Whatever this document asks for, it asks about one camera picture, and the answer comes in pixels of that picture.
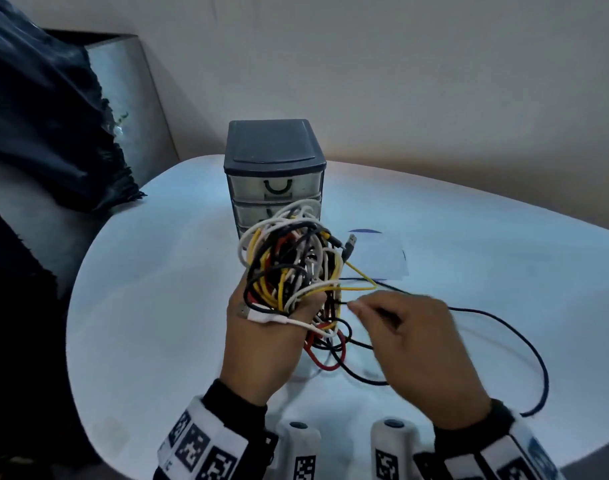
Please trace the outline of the person's right hand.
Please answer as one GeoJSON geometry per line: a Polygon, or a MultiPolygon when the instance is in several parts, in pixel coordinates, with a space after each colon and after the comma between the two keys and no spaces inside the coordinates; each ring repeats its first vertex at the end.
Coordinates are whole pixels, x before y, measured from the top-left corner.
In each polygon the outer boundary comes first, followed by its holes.
{"type": "Polygon", "coordinates": [[[443,301],[376,291],[347,307],[353,314],[382,308],[400,317],[395,337],[373,354],[389,386],[435,427],[463,429],[487,416],[492,400],[443,301]]]}

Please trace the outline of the person's left hand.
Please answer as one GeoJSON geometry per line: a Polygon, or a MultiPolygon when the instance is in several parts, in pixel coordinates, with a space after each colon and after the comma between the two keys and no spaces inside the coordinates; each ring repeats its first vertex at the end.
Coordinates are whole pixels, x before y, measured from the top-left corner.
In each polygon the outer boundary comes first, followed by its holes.
{"type": "Polygon", "coordinates": [[[242,275],[229,298],[219,380],[248,403],[264,407],[295,371],[308,329],[245,318],[245,287],[246,277],[242,275]]]}

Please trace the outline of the person's right forearm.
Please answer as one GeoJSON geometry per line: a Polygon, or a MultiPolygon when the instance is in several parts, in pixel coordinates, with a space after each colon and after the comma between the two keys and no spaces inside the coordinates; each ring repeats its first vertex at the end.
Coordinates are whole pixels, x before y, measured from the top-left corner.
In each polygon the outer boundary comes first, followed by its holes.
{"type": "Polygon", "coordinates": [[[481,421],[463,429],[440,429],[434,427],[434,450],[420,451],[413,455],[419,480],[450,480],[438,459],[477,452],[506,434],[513,423],[512,416],[522,419],[499,400],[491,401],[491,410],[481,421]]]}

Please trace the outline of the person's left forearm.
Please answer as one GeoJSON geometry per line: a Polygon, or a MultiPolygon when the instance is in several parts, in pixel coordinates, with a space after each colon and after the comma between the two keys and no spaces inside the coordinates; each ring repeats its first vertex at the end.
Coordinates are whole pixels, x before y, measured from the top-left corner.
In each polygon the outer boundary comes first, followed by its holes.
{"type": "MultiPolygon", "coordinates": [[[[215,380],[202,397],[205,408],[213,412],[225,423],[227,428],[242,435],[255,444],[266,429],[267,406],[260,407],[248,403],[233,393],[220,380],[215,380]]],[[[263,480],[267,469],[264,469],[247,456],[241,463],[251,474],[250,480],[263,480]]],[[[243,473],[238,471],[234,480],[243,480],[243,473]]]]}

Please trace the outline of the white paper sheet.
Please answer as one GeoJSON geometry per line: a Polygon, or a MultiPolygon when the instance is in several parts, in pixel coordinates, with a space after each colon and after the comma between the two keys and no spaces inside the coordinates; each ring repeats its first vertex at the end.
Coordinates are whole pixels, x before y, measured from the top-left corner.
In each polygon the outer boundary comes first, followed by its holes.
{"type": "Polygon", "coordinates": [[[366,228],[348,233],[356,237],[354,250],[348,258],[353,267],[373,281],[400,281],[409,276],[409,265],[399,238],[366,228]]]}

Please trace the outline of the dark grey mini drawer cabinet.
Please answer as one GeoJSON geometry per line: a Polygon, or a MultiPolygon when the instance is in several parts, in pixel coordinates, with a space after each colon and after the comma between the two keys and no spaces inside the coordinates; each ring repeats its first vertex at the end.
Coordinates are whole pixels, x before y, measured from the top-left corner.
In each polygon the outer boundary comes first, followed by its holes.
{"type": "MultiPolygon", "coordinates": [[[[308,120],[235,120],[229,123],[223,164],[226,177],[287,177],[325,172],[325,168],[325,156],[308,120]]],[[[313,214],[319,217],[322,195],[304,200],[316,201],[313,214]]]]}

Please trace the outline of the white marker wrist band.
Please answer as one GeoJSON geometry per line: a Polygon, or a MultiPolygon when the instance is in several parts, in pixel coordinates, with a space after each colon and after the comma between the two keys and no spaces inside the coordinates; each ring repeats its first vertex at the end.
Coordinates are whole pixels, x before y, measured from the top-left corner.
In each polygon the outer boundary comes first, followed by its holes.
{"type": "Polygon", "coordinates": [[[154,480],[234,480],[249,470],[245,456],[267,469],[275,459],[279,437],[264,431],[255,444],[225,426],[208,411],[202,397],[194,396],[157,450],[154,480]]]}
{"type": "Polygon", "coordinates": [[[524,419],[477,452],[439,458],[450,480],[567,480],[524,419]]]}

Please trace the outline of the grey padded chair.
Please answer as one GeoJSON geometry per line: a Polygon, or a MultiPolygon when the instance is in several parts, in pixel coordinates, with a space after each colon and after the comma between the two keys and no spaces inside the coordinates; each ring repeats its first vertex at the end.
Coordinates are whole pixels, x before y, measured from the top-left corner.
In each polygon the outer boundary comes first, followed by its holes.
{"type": "MultiPolygon", "coordinates": [[[[62,41],[84,46],[109,101],[115,141],[142,187],[179,162],[172,135],[140,39],[133,34],[46,29],[62,41]]],[[[0,216],[58,284],[63,297],[85,254],[111,216],[84,214],[57,204],[25,172],[0,162],[0,216]]]]}

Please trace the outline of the black fabric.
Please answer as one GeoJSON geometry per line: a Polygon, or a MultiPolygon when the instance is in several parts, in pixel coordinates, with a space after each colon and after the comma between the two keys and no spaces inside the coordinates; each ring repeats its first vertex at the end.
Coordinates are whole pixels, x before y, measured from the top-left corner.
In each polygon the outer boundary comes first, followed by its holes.
{"type": "Polygon", "coordinates": [[[56,277],[0,215],[0,480],[100,463],[71,392],[56,277]]]}

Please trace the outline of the dark blue crumpled cloth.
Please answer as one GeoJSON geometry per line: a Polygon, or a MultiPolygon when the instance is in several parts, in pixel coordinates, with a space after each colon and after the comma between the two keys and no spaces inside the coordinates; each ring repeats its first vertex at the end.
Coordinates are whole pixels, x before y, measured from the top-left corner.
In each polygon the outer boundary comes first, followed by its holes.
{"type": "Polygon", "coordinates": [[[0,161],[62,207],[104,212],[144,196],[114,128],[87,49],[0,0],[0,161]]]}

